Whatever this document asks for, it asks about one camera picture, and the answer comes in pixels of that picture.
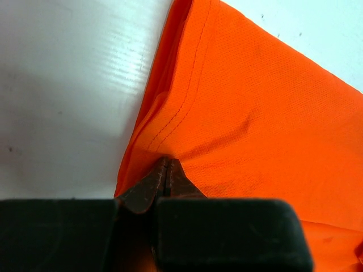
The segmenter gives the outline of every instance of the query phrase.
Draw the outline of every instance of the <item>white background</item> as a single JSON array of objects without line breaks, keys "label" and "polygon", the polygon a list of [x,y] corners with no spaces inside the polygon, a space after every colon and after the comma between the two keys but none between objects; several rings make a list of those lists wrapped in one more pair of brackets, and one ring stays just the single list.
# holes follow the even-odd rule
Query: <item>white background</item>
[{"label": "white background", "polygon": [[[0,0],[0,198],[113,196],[170,2]],[[361,0],[227,3],[363,92]]]}]

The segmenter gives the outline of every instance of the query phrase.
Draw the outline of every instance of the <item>orange garment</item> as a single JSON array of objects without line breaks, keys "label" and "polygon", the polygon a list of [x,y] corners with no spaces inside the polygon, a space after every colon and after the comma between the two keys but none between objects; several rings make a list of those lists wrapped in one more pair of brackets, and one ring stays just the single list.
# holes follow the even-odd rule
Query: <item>orange garment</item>
[{"label": "orange garment", "polygon": [[208,197],[289,202],[315,271],[363,271],[363,95],[219,0],[174,1],[115,195],[162,155]]}]

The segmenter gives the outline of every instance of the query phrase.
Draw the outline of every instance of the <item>orange fabric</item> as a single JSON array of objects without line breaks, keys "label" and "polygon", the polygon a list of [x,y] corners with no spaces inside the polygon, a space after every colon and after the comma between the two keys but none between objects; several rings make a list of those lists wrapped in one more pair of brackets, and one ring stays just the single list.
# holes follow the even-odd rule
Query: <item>orange fabric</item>
[{"label": "orange fabric", "polygon": [[162,155],[208,197],[279,198],[315,271],[362,271],[363,95],[218,0],[176,0],[115,195]]}]

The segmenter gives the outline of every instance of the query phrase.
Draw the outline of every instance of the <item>clamp jaw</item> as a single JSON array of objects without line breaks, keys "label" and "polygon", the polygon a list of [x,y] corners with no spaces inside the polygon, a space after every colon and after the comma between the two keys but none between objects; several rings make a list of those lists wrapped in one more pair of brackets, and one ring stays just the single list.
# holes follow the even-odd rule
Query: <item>clamp jaw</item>
[{"label": "clamp jaw", "polygon": [[115,199],[0,201],[0,241],[0,271],[313,270],[287,203],[208,199],[167,157]]}]

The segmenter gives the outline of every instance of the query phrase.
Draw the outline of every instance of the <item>white surface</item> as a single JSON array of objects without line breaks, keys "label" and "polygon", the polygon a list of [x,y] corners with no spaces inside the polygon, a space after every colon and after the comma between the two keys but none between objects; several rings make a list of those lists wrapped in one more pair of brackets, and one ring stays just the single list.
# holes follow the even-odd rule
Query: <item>white surface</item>
[{"label": "white surface", "polygon": [[[112,197],[170,1],[0,0],[0,198]],[[227,2],[363,91],[360,0]]]}]

